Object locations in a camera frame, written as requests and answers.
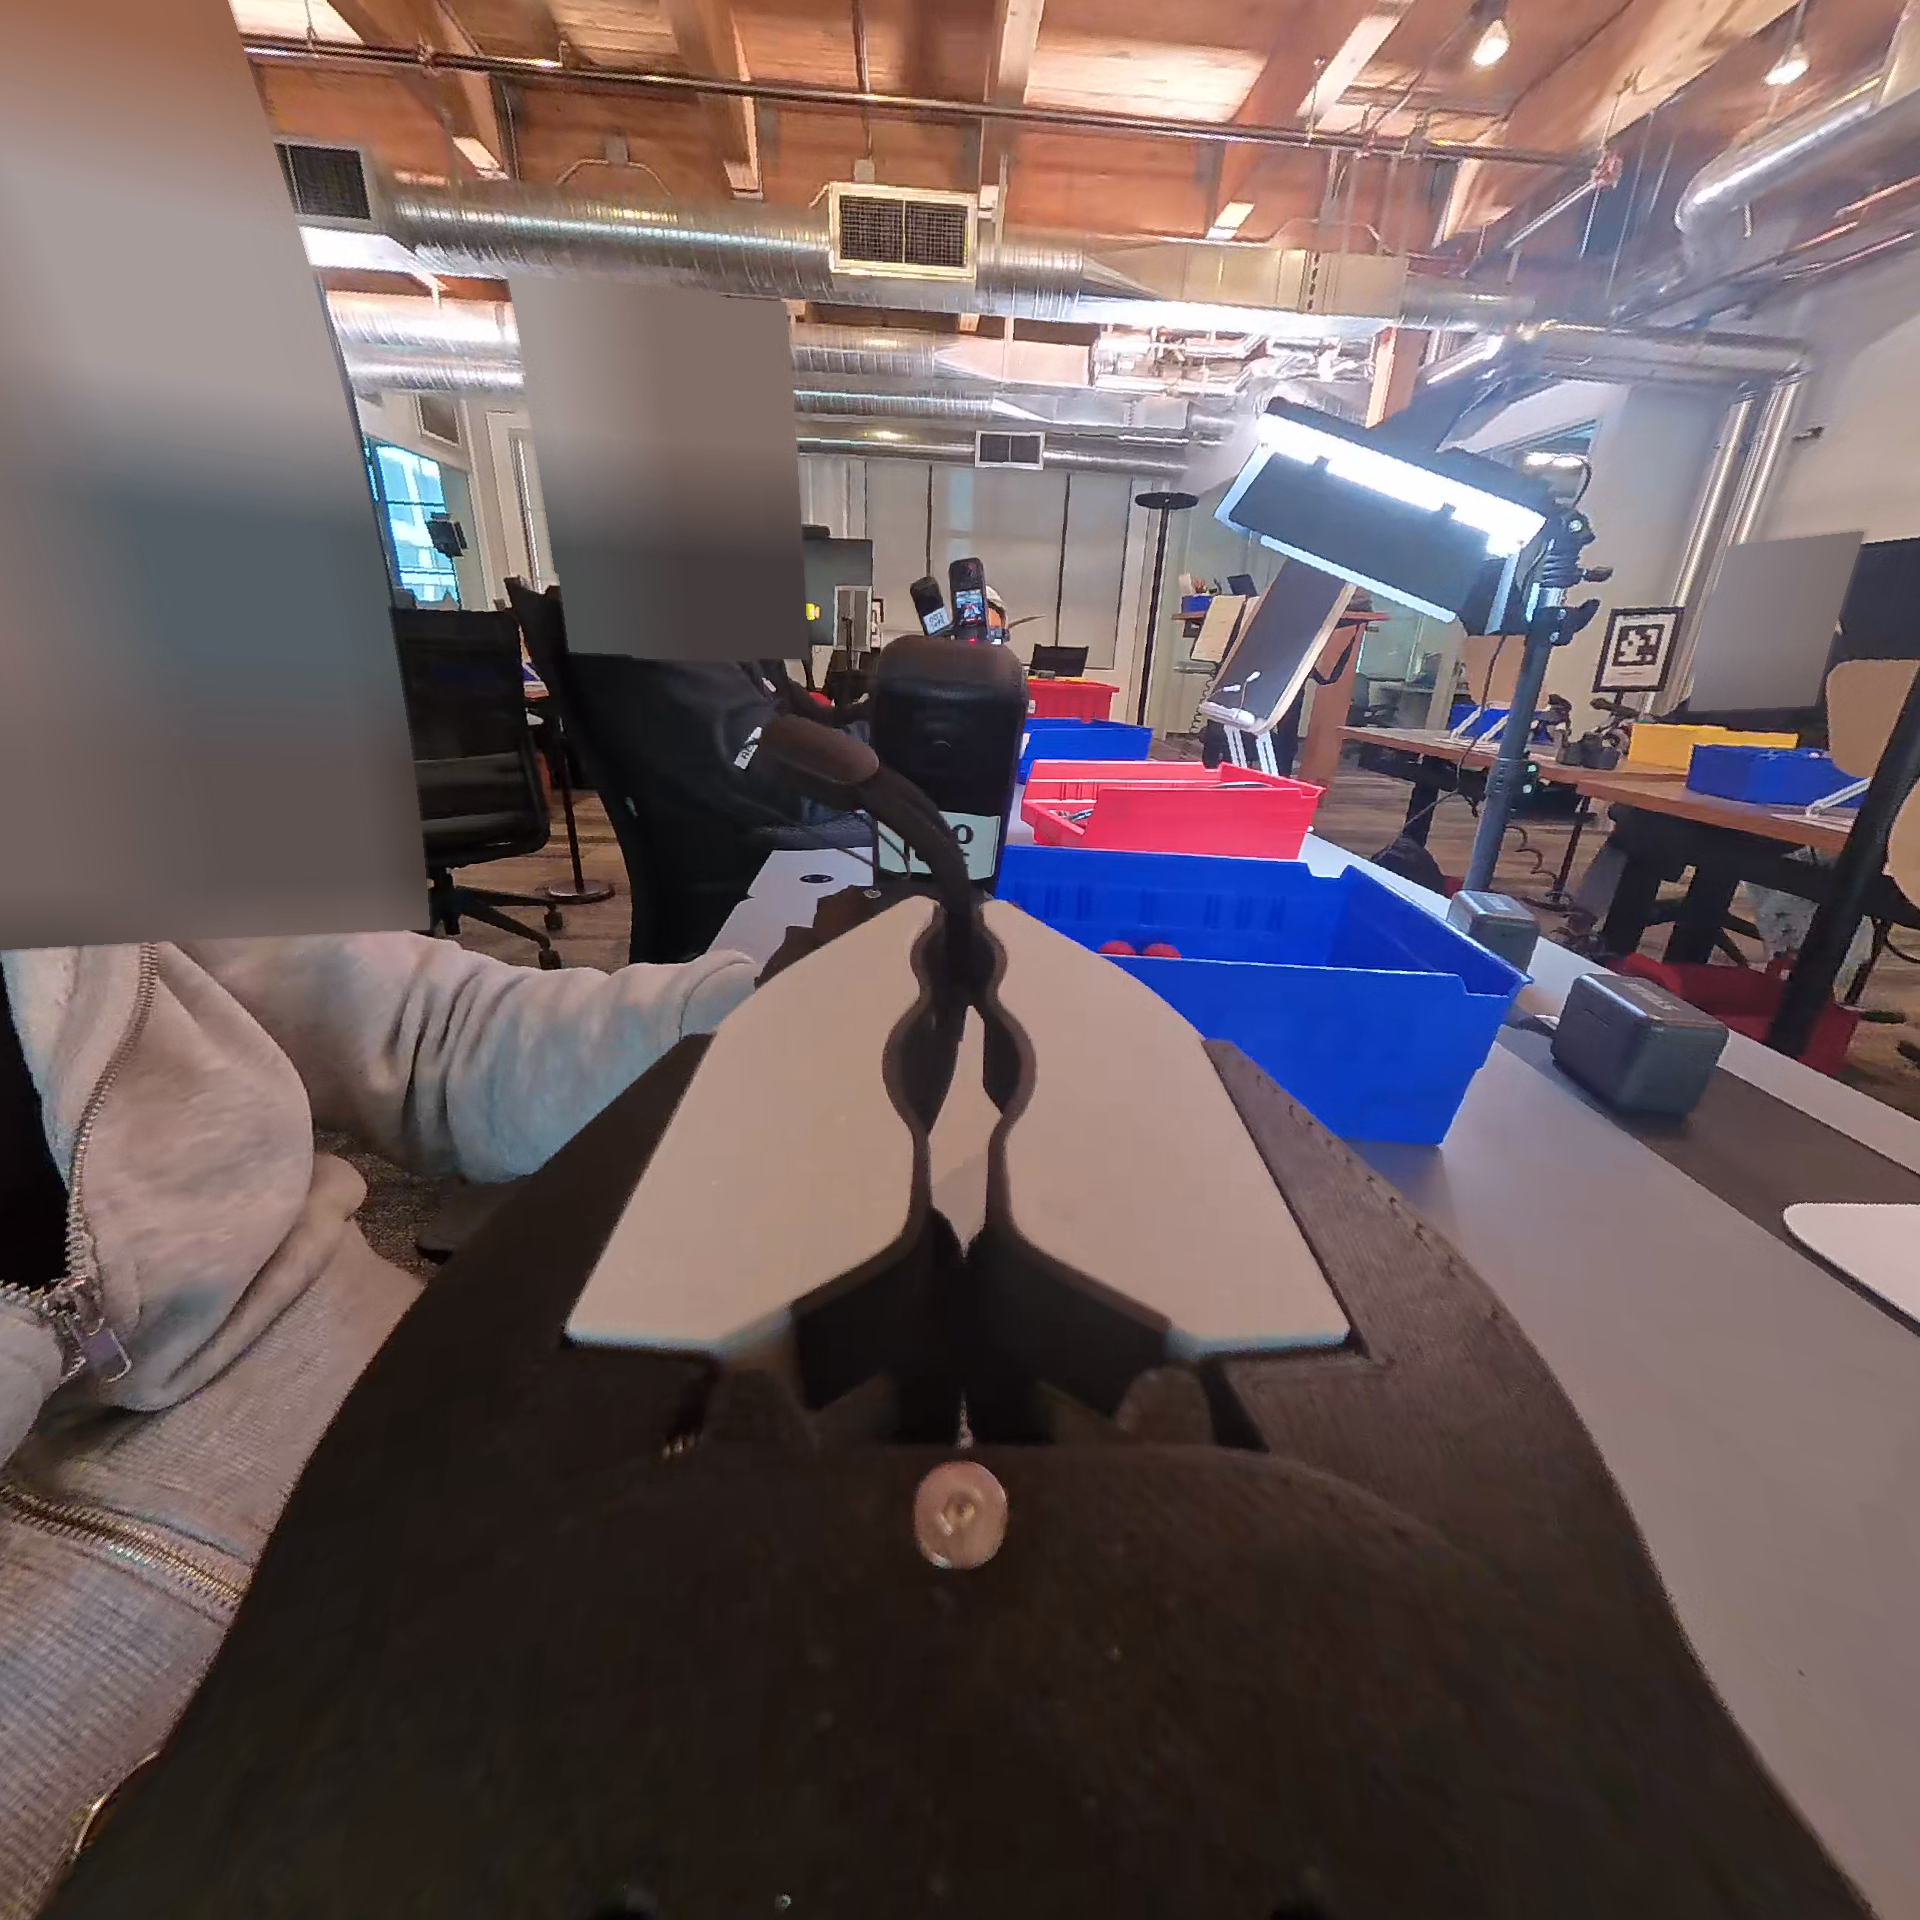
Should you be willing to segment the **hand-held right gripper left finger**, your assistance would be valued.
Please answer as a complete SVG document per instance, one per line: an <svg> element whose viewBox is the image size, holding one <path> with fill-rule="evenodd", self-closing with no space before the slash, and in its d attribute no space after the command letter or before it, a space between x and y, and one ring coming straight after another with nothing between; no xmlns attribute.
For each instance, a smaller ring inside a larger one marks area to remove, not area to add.
<svg viewBox="0 0 1920 1920"><path fill-rule="evenodd" d="M888 906L708 1038L566 1341L723 1365L898 1365L929 1286L929 1137L963 1008L946 917Z"/></svg>

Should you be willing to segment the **blue plastic bin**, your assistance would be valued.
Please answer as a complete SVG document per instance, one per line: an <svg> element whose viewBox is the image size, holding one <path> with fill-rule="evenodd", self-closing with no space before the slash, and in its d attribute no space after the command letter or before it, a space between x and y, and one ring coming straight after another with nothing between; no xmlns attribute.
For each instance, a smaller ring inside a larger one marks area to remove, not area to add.
<svg viewBox="0 0 1920 1920"><path fill-rule="evenodd" d="M997 898L1113 961L1350 1140L1437 1146L1526 977L1378 876L1301 860L1010 848Z"/></svg>

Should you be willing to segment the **grey desk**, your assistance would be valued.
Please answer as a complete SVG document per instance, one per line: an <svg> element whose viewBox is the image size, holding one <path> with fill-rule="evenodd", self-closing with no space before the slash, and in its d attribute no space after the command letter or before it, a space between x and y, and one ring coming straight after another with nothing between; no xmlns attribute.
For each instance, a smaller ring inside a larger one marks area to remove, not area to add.
<svg viewBox="0 0 1920 1920"><path fill-rule="evenodd" d="M1494 1049L1405 1198L1206 1045L1338 1350L1014 1365L738 1546L881 1913L1916 1915L1916 1338Z"/></svg>

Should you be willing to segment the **small blue bin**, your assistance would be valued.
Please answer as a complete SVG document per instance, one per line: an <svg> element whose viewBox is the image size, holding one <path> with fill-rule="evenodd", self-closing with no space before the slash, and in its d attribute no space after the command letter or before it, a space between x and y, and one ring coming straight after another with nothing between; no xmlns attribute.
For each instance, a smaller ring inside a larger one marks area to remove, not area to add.
<svg viewBox="0 0 1920 1920"><path fill-rule="evenodd" d="M1043 761L1144 761L1152 744L1152 728L1034 716L1024 725L1014 779L1028 781Z"/></svg>

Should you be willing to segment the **red plastic bin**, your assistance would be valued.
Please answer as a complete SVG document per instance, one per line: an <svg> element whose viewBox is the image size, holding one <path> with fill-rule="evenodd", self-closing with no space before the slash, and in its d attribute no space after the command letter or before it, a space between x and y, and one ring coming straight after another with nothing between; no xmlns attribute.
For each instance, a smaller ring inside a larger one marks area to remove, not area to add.
<svg viewBox="0 0 1920 1920"><path fill-rule="evenodd" d="M1020 811L1044 848L1293 860L1322 785L1161 760L1041 760Z"/></svg>

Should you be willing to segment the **tilted white board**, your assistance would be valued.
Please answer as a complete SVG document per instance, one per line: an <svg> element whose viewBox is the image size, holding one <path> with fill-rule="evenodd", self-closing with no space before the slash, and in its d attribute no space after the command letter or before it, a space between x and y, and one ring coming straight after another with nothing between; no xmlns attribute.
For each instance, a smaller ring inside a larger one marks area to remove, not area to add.
<svg viewBox="0 0 1920 1920"><path fill-rule="evenodd" d="M1298 561L1285 563L1259 594L1198 706L1201 720L1220 731L1232 769L1280 772L1274 734L1353 594L1353 582Z"/></svg>

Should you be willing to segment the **black office chair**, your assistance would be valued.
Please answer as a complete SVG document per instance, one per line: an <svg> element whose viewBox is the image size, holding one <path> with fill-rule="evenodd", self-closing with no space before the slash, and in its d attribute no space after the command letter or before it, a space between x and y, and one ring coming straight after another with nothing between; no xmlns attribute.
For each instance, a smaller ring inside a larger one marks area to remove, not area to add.
<svg viewBox="0 0 1920 1920"><path fill-rule="evenodd" d="M545 850L550 835L518 629L496 611L393 609L392 630L413 746L426 925L452 938L475 922L533 945L539 969L561 969L555 906L458 883L469 866Z"/></svg>

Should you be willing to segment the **white air vent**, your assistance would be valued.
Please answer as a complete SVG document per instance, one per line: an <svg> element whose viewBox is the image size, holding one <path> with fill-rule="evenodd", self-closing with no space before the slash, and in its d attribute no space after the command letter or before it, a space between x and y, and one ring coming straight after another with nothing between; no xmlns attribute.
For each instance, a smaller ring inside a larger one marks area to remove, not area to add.
<svg viewBox="0 0 1920 1920"><path fill-rule="evenodd" d="M824 204L832 276L977 283L977 194L834 181Z"/></svg>

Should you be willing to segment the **wooden table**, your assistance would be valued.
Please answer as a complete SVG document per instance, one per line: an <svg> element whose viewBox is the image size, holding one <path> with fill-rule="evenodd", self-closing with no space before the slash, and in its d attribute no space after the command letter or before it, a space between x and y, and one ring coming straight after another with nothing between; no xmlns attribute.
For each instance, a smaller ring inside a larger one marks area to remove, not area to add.
<svg viewBox="0 0 1920 1920"><path fill-rule="evenodd" d="M1344 738L1365 749L1396 752L1418 763L1413 785L1427 785L1432 761L1488 776L1498 760L1498 744L1452 738L1443 731L1344 728ZM1763 837L1789 848L1816 848L1828 854L1842 850L1849 832L1858 826L1858 806L1764 806L1741 801L1701 796L1668 776L1648 776L1635 769L1593 770L1532 755L1526 763L1538 769L1545 785L1560 785L1604 806L1627 806L1690 821L1726 832Z"/></svg>

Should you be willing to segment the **black light stand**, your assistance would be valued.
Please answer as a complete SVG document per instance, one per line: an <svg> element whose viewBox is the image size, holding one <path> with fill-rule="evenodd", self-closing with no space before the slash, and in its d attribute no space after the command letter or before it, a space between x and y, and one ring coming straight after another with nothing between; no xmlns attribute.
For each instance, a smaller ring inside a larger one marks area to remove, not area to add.
<svg viewBox="0 0 1920 1920"><path fill-rule="evenodd" d="M1593 521L1578 506L1557 507L1542 529L1542 556L1526 576L1520 672L1482 790L1477 835L1461 883L1466 894L1494 891L1498 862L1525 785L1529 738L1553 654L1579 635L1598 613L1596 596L1571 600L1573 589L1590 576L1585 557L1593 540Z"/></svg>

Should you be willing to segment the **small tag sign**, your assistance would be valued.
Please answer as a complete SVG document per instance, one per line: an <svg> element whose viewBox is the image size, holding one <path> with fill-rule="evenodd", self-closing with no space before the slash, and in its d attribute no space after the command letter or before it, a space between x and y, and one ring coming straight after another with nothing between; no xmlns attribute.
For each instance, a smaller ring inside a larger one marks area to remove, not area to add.
<svg viewBox="0 0 1920 1920"><path fill-rule="evenodd" d="M1661 693L1674 672L1688 611L1611 609L1593 675L1598 698L1640 698Z"/></svg>

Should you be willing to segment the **yellow bin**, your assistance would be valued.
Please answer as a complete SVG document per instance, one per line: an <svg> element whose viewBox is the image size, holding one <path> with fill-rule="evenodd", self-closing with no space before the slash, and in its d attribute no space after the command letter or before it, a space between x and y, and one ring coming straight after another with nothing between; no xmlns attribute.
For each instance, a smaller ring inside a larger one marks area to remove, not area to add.
<svg viewBox="0 0 1920 1920"><path fill-rule="evenodd" d="M1797 734L1641 720L1630 731L1622 769L1646 777L1685 779L1693 752L1704 747L1789 752L1797 749Z"/></svg>

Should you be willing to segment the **white mat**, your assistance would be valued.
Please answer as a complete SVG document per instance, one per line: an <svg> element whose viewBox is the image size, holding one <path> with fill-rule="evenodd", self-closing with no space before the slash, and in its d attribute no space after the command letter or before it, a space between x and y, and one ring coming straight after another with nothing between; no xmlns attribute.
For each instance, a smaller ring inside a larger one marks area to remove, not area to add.
<svg viewBox="0 0 1920 1920"><path fill-rule="evenodd" d="M1802 1202L1787 1237L1885 1312L1917 1329L1917 1204Z"/></svg>

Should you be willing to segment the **blue bin on wooden table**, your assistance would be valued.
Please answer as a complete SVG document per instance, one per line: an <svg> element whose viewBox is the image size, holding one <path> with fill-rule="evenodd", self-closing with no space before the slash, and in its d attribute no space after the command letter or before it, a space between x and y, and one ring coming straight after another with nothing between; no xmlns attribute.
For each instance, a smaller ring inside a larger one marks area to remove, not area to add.
<svg viewBox="0 0 1920 1920"><path fill-rule="evenodd" d="M1692 793L1772 810L1858 806L1865 789L1865 777L1848 776L1825 749L1704 747L1688 770Z"/></svg>

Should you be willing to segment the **grey monitor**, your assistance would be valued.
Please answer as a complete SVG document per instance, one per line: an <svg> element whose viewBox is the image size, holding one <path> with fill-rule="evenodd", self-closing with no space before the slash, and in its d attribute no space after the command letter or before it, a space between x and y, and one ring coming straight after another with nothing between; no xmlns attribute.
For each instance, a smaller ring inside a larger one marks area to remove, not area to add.
<svg viewBox="0 0 1920 1920"><path fill-rule="evenodd" d="M1688 712L1811 712L1860 547L1858 531L1730 547L1696 625Z"/></svg>

